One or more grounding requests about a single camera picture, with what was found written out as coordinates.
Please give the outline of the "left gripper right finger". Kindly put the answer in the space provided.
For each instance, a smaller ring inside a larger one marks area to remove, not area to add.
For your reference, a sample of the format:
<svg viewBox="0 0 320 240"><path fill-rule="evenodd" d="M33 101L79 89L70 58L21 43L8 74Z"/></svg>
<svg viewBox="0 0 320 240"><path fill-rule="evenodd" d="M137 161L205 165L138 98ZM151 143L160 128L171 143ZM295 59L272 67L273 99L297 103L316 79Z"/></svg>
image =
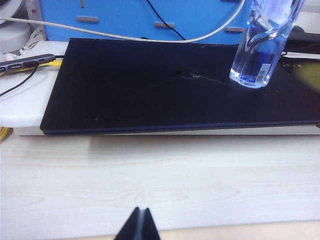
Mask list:
<svg viewBox="0 0 320 240"><path fill-rule="evenodd" d="M149 208L144 209L142 212L140 233L142 240L160 240L160 235Z"/></svg>

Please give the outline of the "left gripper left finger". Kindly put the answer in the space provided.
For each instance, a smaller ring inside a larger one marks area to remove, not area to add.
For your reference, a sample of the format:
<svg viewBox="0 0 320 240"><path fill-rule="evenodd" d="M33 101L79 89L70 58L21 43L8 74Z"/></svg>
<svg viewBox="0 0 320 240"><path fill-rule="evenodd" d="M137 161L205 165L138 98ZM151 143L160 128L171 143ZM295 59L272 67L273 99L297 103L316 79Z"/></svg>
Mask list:
<svg viewBox="0 0 320 240"><path fill-rule="evenodd" d="M142 211L136 207L120 231L117 233L115 240L141 240L142 234Z"/></svg>

